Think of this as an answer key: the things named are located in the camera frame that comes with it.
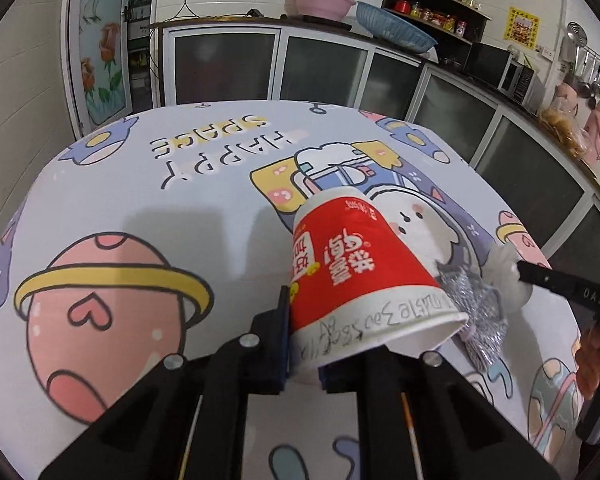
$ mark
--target heart pattern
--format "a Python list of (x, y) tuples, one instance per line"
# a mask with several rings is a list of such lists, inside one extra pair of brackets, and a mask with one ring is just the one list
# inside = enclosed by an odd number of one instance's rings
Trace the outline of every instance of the heart pattern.
[(89, 322), (100, 331), (108, 330), (113, 323), (111, 309), (95, 292), (72, 304), (67, 317), (73, 326), (82, 326)]

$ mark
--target blue basket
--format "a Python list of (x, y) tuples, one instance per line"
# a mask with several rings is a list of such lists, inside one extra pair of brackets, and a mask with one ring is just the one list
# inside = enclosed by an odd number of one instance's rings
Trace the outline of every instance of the blue basket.
[(416, 54), (422, 54), (438, 44), (429, 34), (422, 32), (415, 25), (365, 2), (358, 2), (356, 18), (358, 23), (374, 36), (408, 48)]

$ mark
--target microwave oven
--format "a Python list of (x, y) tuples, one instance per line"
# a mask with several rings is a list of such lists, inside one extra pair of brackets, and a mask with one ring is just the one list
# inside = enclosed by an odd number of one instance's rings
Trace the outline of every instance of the microwave oven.
[(535, 112), (540, 79), (534, 70), (517, 62), (508, 50), (474, 43), (464, 71)]

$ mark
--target wall socket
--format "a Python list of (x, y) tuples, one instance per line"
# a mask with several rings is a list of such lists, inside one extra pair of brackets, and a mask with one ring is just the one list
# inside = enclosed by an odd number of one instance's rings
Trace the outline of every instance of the wall socket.
[(547, 48), (545, 46), (539, 46), (539, 49), (540, 49), (540, 56), (544, 57), (545, 59), (548, 59), (549, 61), (554, 60), (555, 52), (553, 50), (551, 50), (550, 48)]

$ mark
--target tan wall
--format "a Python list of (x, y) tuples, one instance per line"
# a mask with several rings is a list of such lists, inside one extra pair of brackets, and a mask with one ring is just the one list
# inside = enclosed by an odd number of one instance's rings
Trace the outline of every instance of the tan wall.
[(16, 0), (0, 21), (0, 236), (42, 167), (74, 140), (60, 2)]

